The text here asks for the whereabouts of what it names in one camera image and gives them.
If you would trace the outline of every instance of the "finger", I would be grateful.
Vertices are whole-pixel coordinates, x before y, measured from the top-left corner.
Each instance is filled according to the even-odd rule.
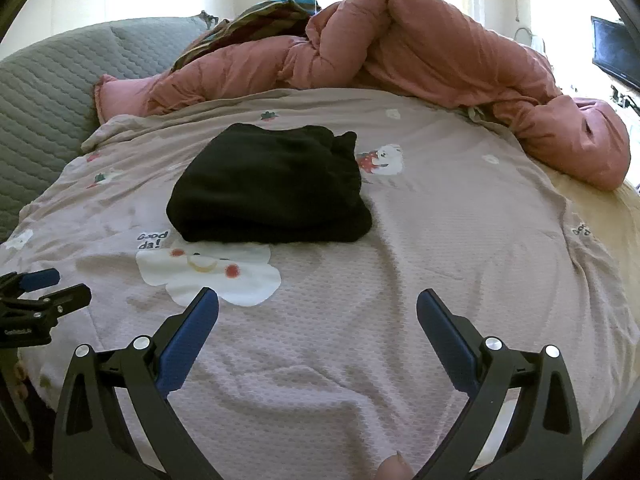
[[[15,395],[22,401],[24,402],[25,400],[27,400],[27,397],[29,397],[29,391],[27,389],[27,386],[25,386],[24,384],[18,384],[15,388],[14,388],[14,393]]]
[[[398,451],[380,464],[373,480],[411,480],[413,477],[414,470]]]
[[[24,382],[27,378],[27,372],[24,370],[24,367],[22,366],[22,363],[20,361],[18,361],[14,365],[14,374],[15,378],[18,379],[21,383]]]

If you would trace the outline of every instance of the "black folded cloth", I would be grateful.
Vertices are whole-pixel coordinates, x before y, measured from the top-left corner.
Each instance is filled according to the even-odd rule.
[[[188,165],[166,213],[188,242],[353,242],[371,229],[356,134],[232,124]]]

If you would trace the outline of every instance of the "gray quilted sofa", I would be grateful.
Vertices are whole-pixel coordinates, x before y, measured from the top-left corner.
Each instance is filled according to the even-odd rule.
[[[162,72],[211,18],[202,13],[100,23],[0,60],[0,242],[16,227],[20,209],[57,179],[98,127],[97,79]]]

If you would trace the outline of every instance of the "cartoon cloud face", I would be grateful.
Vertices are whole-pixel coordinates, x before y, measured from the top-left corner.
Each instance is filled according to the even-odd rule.
[[[11,237],[5,243],[2,244],[2,247],[4,247],[5,249],[20,250],[21,248],[24,247],[25,243],[27,243],[32,236],[33,236],[33,231],[31,229],[26,229],[25,231],[21,232],[17,236],[11,235]]]
[[[254,306],[280,286],[278,269],[270,266],[271,250],[259,244],[188,243],[178,238],[168,249],[136,253],[142,279],[166,285],[175,303],[188,306],[203,286],[228,303]]]

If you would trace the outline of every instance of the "pink duvet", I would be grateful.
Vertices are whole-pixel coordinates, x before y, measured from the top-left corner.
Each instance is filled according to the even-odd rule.
[[[447,108],[486,105],[552,168],[603,190],[624,180],[628,133],[609,105],[563,95],[545,57],[442,0],[345,0],[306,34],[231,45],[146,80],[103,77],[98,113],[165,114],[273,88],[377,88]]]

